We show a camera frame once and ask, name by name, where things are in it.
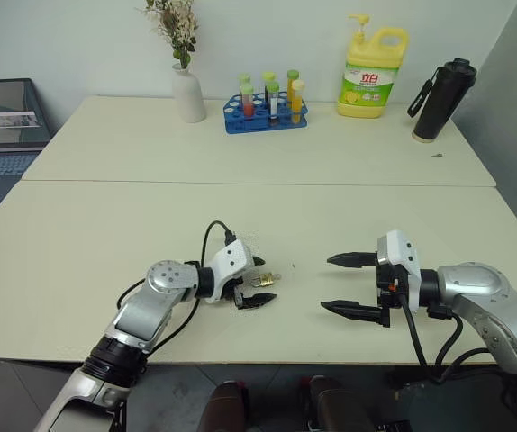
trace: white table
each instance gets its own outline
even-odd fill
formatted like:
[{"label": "white table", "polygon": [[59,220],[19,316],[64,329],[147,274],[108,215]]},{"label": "white table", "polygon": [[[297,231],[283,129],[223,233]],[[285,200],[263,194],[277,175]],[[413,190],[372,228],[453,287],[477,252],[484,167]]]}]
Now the white table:
[{"label": "white table", "polygon": [[238,135],[225,132],[223,105],[207,101],[208,118],[186,124],[171,99],[89,97],[23,178],[495,186],[452,121],[434,143],[414,140],[406,104],[369,120],[341,117],[334,103],[308,103],[304,129]]},{"label": "white table", "polygon": [[[198,259],[222,219],[280,273],[257,310],[202,304],[154,362],[416,364],[400,310],[390,329],[350,321],[320,301],[376,304],[375,271],[327,265],[373,251],[399,228],[423,268],[476,260],[517,289],[517,220],[493,188],[21,182],[0,206],[0,357],[80,361],[115,314],[118,295],[160,259]],[[222,240],[217,230],[209,254]],[[191,304],[175,308],[169,330]],[[431,361],[452,321],[416,317]],[[482,346],[465,326],[449,353]],[[490,356],[473,361],[490,361]]]}]

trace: red liquid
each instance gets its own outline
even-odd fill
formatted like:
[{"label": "red liquid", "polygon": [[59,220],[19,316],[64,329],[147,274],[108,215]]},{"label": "red liquid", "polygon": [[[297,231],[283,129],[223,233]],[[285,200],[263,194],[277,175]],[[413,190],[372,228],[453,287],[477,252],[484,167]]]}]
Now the red liquid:
[{"label": "red liquid", "polygon": [[242,106],[242,111],[245,117],[252,117],[252,114],[255,113],[255,105],[253,103],[245,103]]}]

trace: thermos handle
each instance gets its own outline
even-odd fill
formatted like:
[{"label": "thermos handle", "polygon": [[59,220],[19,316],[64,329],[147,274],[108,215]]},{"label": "thermos handle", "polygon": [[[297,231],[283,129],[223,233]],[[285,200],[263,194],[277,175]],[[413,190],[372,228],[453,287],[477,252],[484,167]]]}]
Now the thermos handle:
[{"label": "thermos handle", "polygon": [[435,73],[432,74],[431,79],[427,79],[425,83],[422,85],[422,89],[417,95],[417,97],[414,98],[413,103],[411,103],[411,106],[409,106],[409,109],[406,110],[406,113],[409,114],[411,117],[414,117],[417,115],[417,112],[421,110],[422,104],[424,104],[424,101],[427,99],[427,95],[431,92],[432,86],[433,86],[433,79],[437,75],[437,72],[439,71],[439,68],[437,67],[435,69]]},{"label": "thermos handle", "polygon": [[[383,39],[389,36],[394,36],[399,40],[399,43],[396,45],[386,45],[383,43]],[[379,29],[373,39],[370,40],[369,46],[371,49],[380,48],[382,50],[388,49],[392,50],[393,53],[396,53],[400,57],[403,56],[404,51],[406,50],[407,45],[409,44],[409,33],[405,29],[396,29],[393,27],[384,27]]]}]

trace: laptop screen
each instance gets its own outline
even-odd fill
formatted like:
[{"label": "laptop screen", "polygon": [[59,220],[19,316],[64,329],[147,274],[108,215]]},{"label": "laptop screen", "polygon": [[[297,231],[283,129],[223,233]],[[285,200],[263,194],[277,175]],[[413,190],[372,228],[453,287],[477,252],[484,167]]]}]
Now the laptop screen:
[{"label": "laptop screen", "polygon": [[0,150],[42,148],[49,140],[32,81],[0,80]]}]

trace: laptop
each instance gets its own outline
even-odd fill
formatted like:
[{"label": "laptop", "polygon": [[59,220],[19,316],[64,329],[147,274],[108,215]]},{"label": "laptop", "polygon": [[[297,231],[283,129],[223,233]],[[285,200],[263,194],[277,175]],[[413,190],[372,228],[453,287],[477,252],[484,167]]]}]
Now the laptop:
[{"label": "laptop", "polygon": [[32,81],[0,79],[0,201],[50,138]]}]

